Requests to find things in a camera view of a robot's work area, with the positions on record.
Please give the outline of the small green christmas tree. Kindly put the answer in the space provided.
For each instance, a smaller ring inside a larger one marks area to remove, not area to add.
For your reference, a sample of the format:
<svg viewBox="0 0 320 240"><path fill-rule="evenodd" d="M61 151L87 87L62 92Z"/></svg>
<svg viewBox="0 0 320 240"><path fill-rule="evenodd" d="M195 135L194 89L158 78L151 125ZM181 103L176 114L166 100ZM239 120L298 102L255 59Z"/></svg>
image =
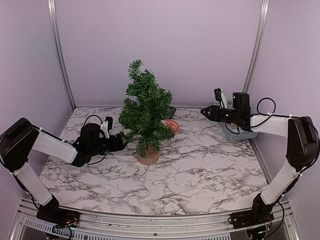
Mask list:
<svg viewBox="0 0 320 240"><path fill-rule="evenodd" d="M118 121L122 134L129 137L125 143L136 143L137 161L150 166L160 158L161 143L172 140L175 133L162 123L169 114L172 94L160 87L150 69L142 70L143 65L136 59L128 66L130 83Z"/></svg>

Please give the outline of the light blue perforated basket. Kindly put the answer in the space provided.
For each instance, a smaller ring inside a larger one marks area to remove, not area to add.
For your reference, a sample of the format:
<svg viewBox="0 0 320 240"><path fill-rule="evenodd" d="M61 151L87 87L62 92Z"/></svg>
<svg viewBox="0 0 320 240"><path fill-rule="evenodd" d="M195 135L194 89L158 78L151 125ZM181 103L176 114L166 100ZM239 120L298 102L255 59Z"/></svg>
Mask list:
<svg viewBox="0 0 320 240"><path fill-rule="evenodd" d="M227 103L227 108L232 108L231 102ZM244 131L234 123L218 122L218 124L222 127L222 130L229 141L254 139L257 136L257 133Z"/></svg>

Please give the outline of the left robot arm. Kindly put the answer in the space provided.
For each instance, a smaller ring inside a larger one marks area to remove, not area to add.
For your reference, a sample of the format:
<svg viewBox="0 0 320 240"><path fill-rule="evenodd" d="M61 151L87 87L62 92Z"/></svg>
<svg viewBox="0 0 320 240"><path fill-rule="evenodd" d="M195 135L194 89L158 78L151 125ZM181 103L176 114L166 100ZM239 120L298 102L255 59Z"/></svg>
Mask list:
<svg viewBox="0 0 320 240"><path fill-rule="evenodd" d="M30 153L39 152L79 168L88 164L92 157L105 157L107 153L126 147L121 134L109 133L112 126L112 117L106 117L100 123L85 122L79 137L70 143L23 117L0 136L0 162L24 191L44 207L44 215L58 223L63 219L63 211L56 206L59 203L29 164Z"/></svg>

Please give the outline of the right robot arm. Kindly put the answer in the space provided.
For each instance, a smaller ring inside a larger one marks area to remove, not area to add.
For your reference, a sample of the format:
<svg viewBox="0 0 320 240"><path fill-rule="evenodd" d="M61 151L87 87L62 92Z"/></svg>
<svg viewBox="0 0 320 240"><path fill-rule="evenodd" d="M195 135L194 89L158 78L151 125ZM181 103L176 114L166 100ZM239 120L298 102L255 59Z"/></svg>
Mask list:
<svg viewBox="0 0 320 240"><path fill-rule="evenodd" d="M217 105L210 105L200 112L208 120L236 126L241 131L263 133L286 139L285 161L273 180L253 200L247 219L252 224L263 220L273 205L286 194L307 169L320 156L320 136L310 116L293 116L268 113L252 113L250 96L245 92L234 92L232 107L220 88L214 89Z"/></svg>

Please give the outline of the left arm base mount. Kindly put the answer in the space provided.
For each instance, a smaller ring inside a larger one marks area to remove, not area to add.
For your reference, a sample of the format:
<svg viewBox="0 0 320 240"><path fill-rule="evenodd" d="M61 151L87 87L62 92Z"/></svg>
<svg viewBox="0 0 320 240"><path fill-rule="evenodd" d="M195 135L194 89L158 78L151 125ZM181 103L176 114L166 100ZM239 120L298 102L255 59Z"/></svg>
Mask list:
<svg viewBox="0 0 320 240"><path fill-rule="evenodd" d="M47 204L35 204L35 207L37 208L36 217L38 219L54 223L58 227L77 226L81 215L78 211L60 208L59 201L53 195Z"/></svg>

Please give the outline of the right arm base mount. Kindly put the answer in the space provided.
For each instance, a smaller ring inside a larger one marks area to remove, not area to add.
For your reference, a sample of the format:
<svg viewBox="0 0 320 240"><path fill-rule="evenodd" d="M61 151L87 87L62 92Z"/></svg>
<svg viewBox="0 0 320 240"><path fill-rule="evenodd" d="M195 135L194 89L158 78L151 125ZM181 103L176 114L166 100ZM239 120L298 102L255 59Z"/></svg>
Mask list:
<svg viewBox="0 0 320 240"><path fill-rule="evenodd" d="M265 204L259 193L253 199L251 210L232 213L229 215L227 222L232 224L234 229L267 223L274 219L272 214L274 205L275 203Z"/></svg>

